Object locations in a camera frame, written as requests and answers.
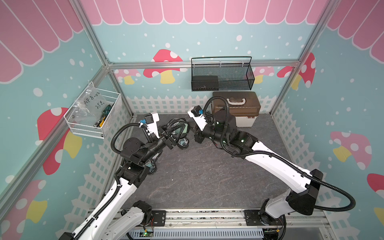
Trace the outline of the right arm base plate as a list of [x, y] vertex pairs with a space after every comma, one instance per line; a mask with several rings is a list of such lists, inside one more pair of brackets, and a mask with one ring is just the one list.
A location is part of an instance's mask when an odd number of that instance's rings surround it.
[[260, 210], [244, 210], [247, 226], [283, 226], [285, 220], [283, 216], [273, 218]]

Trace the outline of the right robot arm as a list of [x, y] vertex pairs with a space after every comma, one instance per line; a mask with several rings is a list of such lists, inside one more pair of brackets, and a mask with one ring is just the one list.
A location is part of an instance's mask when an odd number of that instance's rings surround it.
[[[293, 212], [310, 216], [314, 210], [346, 212], [356, 206], [356, 200], [351, 194], [324, 182], [321, 171], [301, 168], [270, 150], [255, 136], [238, 130], [226, 98], [213, 96], [204, 107], [190, 108], [188, 115], [196, 124], [196, 142], [202, 143], [204, 139], [217, 141], [220, 149], [231, 157], [244, 159], [263, 168], [289, 187], [278, 197], [265, 200], [261, 209], [263, 215], [274, 219]], [[349, 204], [345, 207], [318, 206], [316, 202], [321, 187], [345, 196]]]

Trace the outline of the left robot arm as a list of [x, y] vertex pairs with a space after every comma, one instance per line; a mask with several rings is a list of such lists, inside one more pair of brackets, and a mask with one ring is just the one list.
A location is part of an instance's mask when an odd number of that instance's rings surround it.
[[[120, 240], [136, 226], [145, 227], [152, 220], [152, 207], [136, 202], [128, 212], [118, 220], [115, 215], [123, 204], [144, 182], [151, 168], [148, 165], [160, 156], [165, 147], [172, 149], [179, 143], [183, 132], [188, 130], [184, 120], [173, 120], [170, 124], [158, 127], [158, 114], [148, 114], [138, 123], [122, 126], [111, 140], [111, 149], [123, 158], [124, 163], [114, 173], [114, 183], [107, 195], [92, 213], [73, 232], [65, 232], [62, 240]], [[116, 148], [118, 137], [131, 127], [142, 129], [148, 142], [137, 138], [127, 139], [123, 148]]]

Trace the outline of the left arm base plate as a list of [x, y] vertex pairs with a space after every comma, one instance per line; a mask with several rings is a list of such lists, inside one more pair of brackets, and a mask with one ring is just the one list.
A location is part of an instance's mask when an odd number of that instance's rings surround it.
[[123, 223], [134, 227], [164, 227], [166, 211], [144, 212], [138, 208], [131, 208], [121, 217]]

